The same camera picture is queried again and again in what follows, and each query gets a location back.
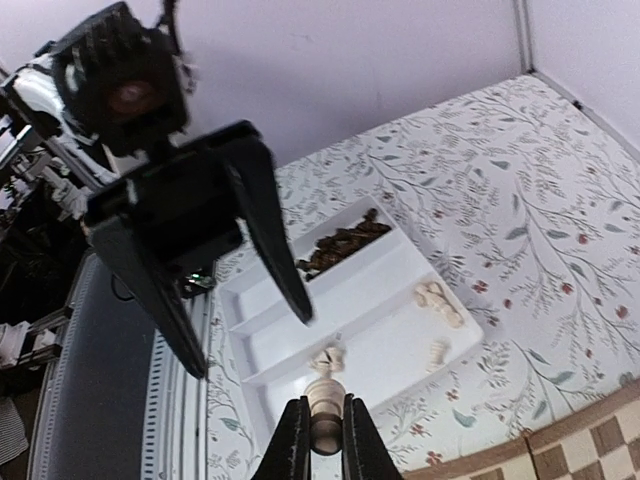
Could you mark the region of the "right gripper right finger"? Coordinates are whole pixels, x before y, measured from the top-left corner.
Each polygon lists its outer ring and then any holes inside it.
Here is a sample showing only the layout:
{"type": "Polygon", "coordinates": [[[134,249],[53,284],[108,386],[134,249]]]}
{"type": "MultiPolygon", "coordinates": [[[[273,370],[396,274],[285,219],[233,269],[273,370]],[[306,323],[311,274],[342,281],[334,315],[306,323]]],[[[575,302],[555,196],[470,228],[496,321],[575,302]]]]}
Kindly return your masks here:
{"type": "Polygon", "coordinates": [[[362,399],[348,394],[342,420],[342,478],[402,480],[362,399]]]}

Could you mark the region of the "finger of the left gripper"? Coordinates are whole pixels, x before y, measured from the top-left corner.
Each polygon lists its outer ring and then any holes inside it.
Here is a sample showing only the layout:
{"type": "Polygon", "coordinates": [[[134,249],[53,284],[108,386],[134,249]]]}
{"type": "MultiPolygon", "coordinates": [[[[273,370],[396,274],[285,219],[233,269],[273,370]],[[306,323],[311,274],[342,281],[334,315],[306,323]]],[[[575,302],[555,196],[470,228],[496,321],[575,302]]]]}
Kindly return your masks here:
{"type": "Polygon", "coordinates": [[[222,164],[256,252],[292,312],[311,322],[313,307],[289,248],[271,151],[255,136],[240,137],[223,148],[222,164]]]}
{"type": "Polygon", "coordinates": [[[153,318],[185,370],[195,378],[205,377],[207,361],[182,297],[137,232],[123,219],[107,219],[89,228],[89,241],[103,263],[153,318]]]}

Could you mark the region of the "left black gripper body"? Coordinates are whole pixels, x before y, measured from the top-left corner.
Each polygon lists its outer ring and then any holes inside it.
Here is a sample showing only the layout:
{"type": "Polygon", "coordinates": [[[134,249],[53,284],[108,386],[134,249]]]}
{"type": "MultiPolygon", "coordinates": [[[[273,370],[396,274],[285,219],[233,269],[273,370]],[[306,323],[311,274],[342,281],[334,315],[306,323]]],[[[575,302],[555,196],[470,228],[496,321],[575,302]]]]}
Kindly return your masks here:
{"type": "Polygon", "coordinates": [[[160,162],[135,169],[92,197],[87,226],[125,220],[168,270],[198,270],[211,264],[243,242],[238,223],[245,220],[229,185],[222,151],[244,136],[262,141],[256,127],[242,120],[168,148],[160,162]]]}

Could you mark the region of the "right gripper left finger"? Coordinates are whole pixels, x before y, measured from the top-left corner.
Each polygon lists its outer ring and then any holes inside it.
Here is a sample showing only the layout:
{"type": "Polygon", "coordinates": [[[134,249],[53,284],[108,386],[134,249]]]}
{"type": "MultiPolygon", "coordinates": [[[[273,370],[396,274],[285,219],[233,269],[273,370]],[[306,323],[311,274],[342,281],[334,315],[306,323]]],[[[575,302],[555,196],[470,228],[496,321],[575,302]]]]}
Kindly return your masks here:
{"type": "Polygon", "coordinates": [[[254,480],[311,478],[310,420],[306,396],[287,402],[254,480]]]}

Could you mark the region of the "white divided tray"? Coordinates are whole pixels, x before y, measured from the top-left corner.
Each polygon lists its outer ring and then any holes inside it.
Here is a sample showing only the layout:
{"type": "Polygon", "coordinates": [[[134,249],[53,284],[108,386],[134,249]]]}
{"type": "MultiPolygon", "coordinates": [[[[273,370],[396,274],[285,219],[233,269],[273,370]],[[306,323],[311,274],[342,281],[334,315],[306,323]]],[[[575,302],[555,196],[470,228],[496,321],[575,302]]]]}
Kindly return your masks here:
{"type": "Polygon", "coordinates": [[[370,412],[391,405],[436,379],[449,364],[478,347],[482,328],[391,215],[372,197],[358,199],[292,243],[307,258],[315,242],[338,228],[356,226],[370,209],[392,227],[305,287],[314,318],[303,324],[292,312],[262,262],[223,283],[218,296],[228,329],[248,416],[260,448],[266,448],[286,403],[318,378],[310,360],[329,345],[346,350],[345,369],[335,374],[370,412]],[[418,283],[439,281],[464,315],[453,329],[429,321],[416,306],[418,283]],[[428,373],[433,340],[450,342],[444,365],[428,373]]]}

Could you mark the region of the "wooden chessboard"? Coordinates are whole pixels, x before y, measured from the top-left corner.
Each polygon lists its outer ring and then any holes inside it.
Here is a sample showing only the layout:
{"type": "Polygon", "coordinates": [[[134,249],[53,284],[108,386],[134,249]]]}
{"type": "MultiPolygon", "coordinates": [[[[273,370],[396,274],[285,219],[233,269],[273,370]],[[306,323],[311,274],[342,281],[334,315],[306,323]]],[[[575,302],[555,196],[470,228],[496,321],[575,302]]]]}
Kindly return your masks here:
{"type": "Polygon", "coordinates": [[[406,479],[637,479],[639,382],[539,431],[406,479]]]}

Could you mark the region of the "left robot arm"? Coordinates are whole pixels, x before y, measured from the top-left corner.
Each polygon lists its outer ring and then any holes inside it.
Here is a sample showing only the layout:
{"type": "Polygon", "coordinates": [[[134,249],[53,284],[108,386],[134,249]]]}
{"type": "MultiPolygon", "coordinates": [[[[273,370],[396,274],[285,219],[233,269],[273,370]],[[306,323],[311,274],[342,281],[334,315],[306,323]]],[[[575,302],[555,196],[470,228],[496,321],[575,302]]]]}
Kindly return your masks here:
{"type": "Polygon", "coordinates": [[[95,252],[192,376],[203,377],[207,364],[181,287],[245,239],[292,312],[311,322],[269,148],[246,120],[173,145],[187,109],[170,56],[92,65],[44,55],[13,73],[1,96],[39,137],[68,138],[71,155],[85,162],[97,158],[100,146],[119,156],[147,155],[144,164],[95,189],[84,220],[95,252]]]}

